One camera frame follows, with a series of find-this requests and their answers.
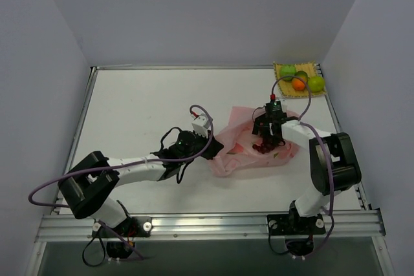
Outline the red fake grape bunch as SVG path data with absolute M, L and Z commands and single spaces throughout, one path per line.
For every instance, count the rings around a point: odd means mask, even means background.
M 285 146 L 285 144 L 286 142 L 278 137 L 265 137 L 262 139 L 261 143 L 254 143 L 252 148 L 261 154 L 267 154 L 277 147 Z

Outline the pink plastic bag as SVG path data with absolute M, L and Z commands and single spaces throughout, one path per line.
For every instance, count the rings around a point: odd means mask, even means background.
M 255 111 L 251 107 L 232 107 L 228 125 L 222 129 L 215 139 L 223 148 L 208 161 L 212 173 L 225 177 L 237 169 L 275 167 L 287 164 L 298 153 L 300 147 L 292 142 L 284 146 L 260 153 L 254 146 L 260 146 L 262 137 L 252 134 L 253 116 L 262 113 L 264 109 Z

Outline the orange green fake mango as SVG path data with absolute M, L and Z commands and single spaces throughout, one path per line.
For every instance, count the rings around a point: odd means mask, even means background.
M 303 91 L 306 89 L 306 84 L 308 82 L 308 75 L 305 71 L 297 71 L 296 75 L 291 81 L 292 88 L 295 91 Z

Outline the green fake pear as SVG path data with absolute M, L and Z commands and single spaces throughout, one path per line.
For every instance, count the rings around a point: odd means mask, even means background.
M 325 80 L 321 76 L 310 77 L 307 84 L 312 93 L 323 92 L 325 89 Z

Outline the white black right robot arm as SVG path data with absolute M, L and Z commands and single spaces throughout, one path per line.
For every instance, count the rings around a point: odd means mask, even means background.
M 261 137 L 261 143 L 253 145 L 253 149 L 262 154 L 288 142 L 309 152 L 311 185 L 293 201 L 295 211 L 287 217 L 288 227 L 294 232 L 308 228 L 310 217 L 323 207 L 332 211 L 335 196 L 362 179 L 348 134 L 321 131 L 296 116 L 288 116 L 279 100 L 271 99 L 265 104 L 264 113 L 254 118 L 252 134 Z

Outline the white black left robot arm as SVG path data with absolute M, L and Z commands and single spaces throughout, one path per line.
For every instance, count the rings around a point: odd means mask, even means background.
M 97 171 L 61 180 L 58 187 L 75 218 L 101 221 L 114 236 L 123 237 L 129 232 L 131 221 L 123 205 L 109 198 L 114 188 L 178 176 L 196 157 L 212 160 L 223 148 L 210 131 L 208 137 L 195 131 L 180 131 L 175 143 L 144 158 L 108 158 L 94 151 L 70 172 Z

